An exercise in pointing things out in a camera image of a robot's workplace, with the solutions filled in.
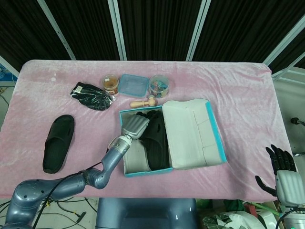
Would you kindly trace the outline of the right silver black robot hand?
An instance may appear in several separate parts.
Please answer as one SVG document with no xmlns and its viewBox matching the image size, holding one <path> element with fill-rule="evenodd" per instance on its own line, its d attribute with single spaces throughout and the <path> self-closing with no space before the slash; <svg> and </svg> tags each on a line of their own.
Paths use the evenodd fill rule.
<svg viewBox="0 0 305 229">
<path fill-rule="evenodd" d="M 268 187 L 259 176 L 255 176 L 258 186 L 265 192 L 277 197 L 278 200 L 289 207 L 301 204 L 299 194 L 296 192 L 298 178 L 293 156 L 275 145 L 265 148 L 271 159 L 275 175 L 275 188 Z"/>
</svg>

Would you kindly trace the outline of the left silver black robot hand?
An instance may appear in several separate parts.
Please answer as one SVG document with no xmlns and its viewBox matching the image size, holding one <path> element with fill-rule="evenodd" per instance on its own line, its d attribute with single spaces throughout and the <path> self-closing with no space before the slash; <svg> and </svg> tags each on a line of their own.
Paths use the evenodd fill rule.
<svg viewBox="0 0 305 229">
<path fill-rule="evenodd" d="M 149 121 L 149 118 L 140 114 L 127 114 L 122 120 L 122 135 L 127 135 L 132 140 L 139 139 Z"/>
</svg>

